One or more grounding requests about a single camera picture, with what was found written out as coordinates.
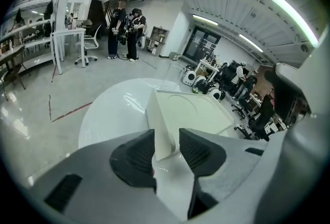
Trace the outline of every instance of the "round white table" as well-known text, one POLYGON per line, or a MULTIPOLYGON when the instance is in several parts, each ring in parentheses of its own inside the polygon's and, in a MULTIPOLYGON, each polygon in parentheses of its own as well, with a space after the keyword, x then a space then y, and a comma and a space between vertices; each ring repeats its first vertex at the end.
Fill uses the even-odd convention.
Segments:
MULTIPOLYGON (((137 78, 108 88, 85 114, 78 148, 149 130, 145 108, 151 91, 159 89, 162 82, 160 79, 137 78)), ((185 159, 177 153, 158 162, 153 157, 152 164, 157 180, 157 197, 181 221, 186 221, 194 175, 185 159)))

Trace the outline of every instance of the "white shelf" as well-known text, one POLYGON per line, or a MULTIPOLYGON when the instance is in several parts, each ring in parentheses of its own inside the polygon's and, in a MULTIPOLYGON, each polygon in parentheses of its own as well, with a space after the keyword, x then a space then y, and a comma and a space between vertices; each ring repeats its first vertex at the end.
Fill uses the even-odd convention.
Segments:
POLYGON ((50 42, 50 41, 51 41, 51 38, 50 37, 47 37, 47 38, 37 39, 35 41, 25 43, 24 45, 25 45, 25 48, 29 48, 29 47, 32 47, 32 46, 35 46, 35 45, 44 44, 44 43, 47 43, 47 42, 50 42))
POLYGON ((48 19, 48 20, 43 20, 43 21, 32 23, 32 24, 24 25, 24 26, 22 26, 20 28, 17 28, 15 30, 7 33, 3 37, 1 37, 0 42, 4 41, 5 39, 7 39, 7 38, 9 38, 11 36, 13 36, 17 32, 20 32, 22 30, 25 30, 25 29, 28 29, 28 28, 31 28, 31 27, 34 27, 34 26, 37 26, 37 25, 45 24, 45 23, 50 22, 50 21, 51 21, 51 19, 48 19))
MULTIPOLYGON (((29 69, 31 67, 34 67, 36 65, 40 65, 42 63, 45 63, 45 62, 48 62, 48 61, 52 61, 53 57, 52 57, 52 53, 47 53, 47 54, 43 54, 43 55, 40 55, 38 57, 34 57, 34 58, 31 58, 25 62, 23 62, 23 65, 29 69)), ((19 71, 20 72, 23 72, 25 71, 25 69, 22 67, 19 71)))

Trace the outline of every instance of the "white office chair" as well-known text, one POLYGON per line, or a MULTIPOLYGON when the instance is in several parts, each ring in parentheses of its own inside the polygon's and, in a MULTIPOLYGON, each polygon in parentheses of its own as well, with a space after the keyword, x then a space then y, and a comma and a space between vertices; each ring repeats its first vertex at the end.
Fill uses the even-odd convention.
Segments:
MULTIPOLYGON (((85 48, 85 56, 84 56, 84 60, 86 61, 86 65, 89 64, 88 59, 89 58, 93 58, 94 61, 97 60, 96 56, 88 56, 87 55, 87 50, 88 49, 97 49, 98 48, 98 42, 96 40, 96 36, 97 36, 97 32, 99 30, 99 28, 102 26, 102 24, 99 25, 99 27, 97 28, 97 30, 95 31, 94 36, 84 36, 84 48, 85 48)), ((78 61, 81 60, 81 56, 79 56, 77 58, 77 60, 74 62, 75 64, 78 64, 78 61)))

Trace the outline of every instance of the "dark pants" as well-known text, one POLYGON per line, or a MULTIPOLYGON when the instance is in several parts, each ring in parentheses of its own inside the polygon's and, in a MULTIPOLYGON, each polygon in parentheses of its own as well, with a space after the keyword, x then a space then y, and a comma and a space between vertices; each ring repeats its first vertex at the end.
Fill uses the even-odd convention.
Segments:
POLYGON ((136 33, 131 33, 127 38, 127 58, 132 58, 137 60, 137 53, 136 53, 136 42, 137 42, 137 35, 136 33))
POLYGON ((117 36, 114 36, 112 31, 109 32, 108 37, 108 54, 110 57, 115 57, 117 55, 118 41, 117 36))

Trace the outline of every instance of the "man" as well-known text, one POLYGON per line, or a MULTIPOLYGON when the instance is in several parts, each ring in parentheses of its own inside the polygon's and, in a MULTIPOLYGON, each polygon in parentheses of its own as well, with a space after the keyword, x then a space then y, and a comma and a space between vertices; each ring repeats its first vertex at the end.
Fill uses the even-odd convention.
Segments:
POLYGON ((246 79, 244 77, 244 73, 243 73, 243 67, 245 67, 245 66, 246 66, 246 63, 244 61, 242 61, 240 63, 240 65, 236 68, 236 76, 231 81, 233 86, 237 85, 239 79, 243 79, 244 81, 246 81, 246 79))
POLYGON ((119 0, 118 7, 113 11, 111 16, 111 22, 109 27, 109 37, 108 37, 108 59, 118 58, 118 38, 117 35, 121 30, 122 21, 126 17, 126 6, 127 0, 119 0))
POLYGON ((232 99, 237 99, 236 104, 239 104, 239 100, 241 100, 248 92, 250 92, 254 85, 258 82, 256 74, 257 72, 253 71, 247 80, 239 87, 236 94, 232 97, 232 99))

